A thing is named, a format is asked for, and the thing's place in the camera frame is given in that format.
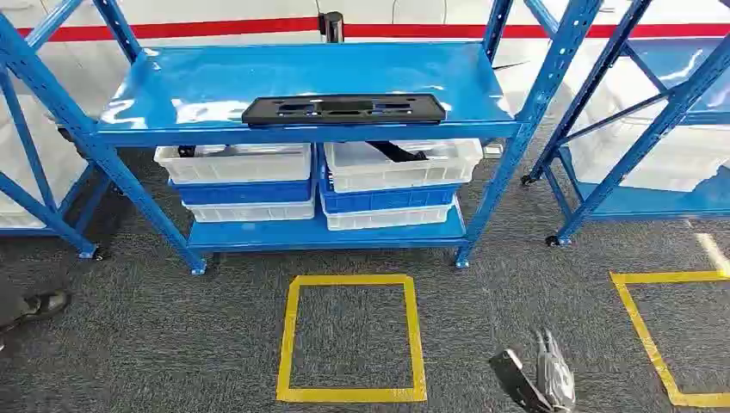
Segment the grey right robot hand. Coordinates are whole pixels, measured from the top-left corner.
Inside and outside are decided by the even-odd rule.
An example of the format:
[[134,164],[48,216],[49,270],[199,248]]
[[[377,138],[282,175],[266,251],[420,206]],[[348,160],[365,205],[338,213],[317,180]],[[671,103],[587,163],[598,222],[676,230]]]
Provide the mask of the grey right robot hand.
[[536,387],[554,412],[573,412],[575,381],[557,340],[547,329],[536,331],[538,348]]

